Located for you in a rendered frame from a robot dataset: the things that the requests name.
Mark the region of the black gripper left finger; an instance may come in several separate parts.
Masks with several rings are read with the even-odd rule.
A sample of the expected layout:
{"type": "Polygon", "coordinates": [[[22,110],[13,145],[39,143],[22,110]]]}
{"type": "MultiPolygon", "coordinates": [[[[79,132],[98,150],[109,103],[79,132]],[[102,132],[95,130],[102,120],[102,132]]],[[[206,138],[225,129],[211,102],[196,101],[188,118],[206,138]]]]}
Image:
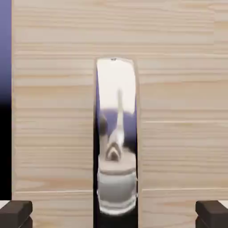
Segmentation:
{"type": "Polygon", "coordinates": [[[0,228],[33,228],[33,204],[27,200],[0,200],[0,228]]]}

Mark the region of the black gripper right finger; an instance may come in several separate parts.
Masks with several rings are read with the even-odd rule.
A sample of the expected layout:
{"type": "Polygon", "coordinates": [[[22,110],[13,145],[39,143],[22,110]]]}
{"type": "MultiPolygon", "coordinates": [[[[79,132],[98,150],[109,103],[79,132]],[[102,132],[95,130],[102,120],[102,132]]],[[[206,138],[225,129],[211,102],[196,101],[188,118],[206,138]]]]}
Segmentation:
{"type": "Polygon", "coordinates": [[[195,212],[195,228],[228,228],[228,200],[197,201],[195,212]]]}

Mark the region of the light wood cabinet door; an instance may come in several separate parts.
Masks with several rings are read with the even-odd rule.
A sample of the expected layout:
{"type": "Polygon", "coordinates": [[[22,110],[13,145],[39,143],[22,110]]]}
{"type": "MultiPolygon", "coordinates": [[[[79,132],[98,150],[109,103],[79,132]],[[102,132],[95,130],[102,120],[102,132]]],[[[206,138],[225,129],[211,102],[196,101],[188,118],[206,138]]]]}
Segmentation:
{"type": "Polygon", "coordinates": [[[201,79],[213,47],[213,0],[14,0],[15,198],[34,228],[93,228],[94,63],[137,66],[140,141],[157,128],[198,130],[210,115],[201,79]]]}

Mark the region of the light wood cabinet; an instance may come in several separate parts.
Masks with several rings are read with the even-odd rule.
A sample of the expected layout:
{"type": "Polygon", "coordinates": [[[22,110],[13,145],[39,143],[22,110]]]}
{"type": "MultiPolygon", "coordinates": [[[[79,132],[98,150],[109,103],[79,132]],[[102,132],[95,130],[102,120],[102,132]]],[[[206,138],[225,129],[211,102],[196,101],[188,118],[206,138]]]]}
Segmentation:
{"type": "Polygon", "coordinates": [[[151,134],[154,153],[141,157],[145,143],[140,141],[137,105],[139,228],[195,228],[196,201],[228,199],[228,0],[213,0],[211,8],[213,47],[201,79],[209,88],[202,93],[210,111],[206,125],[190,131],[157,128],[151,134]]]}

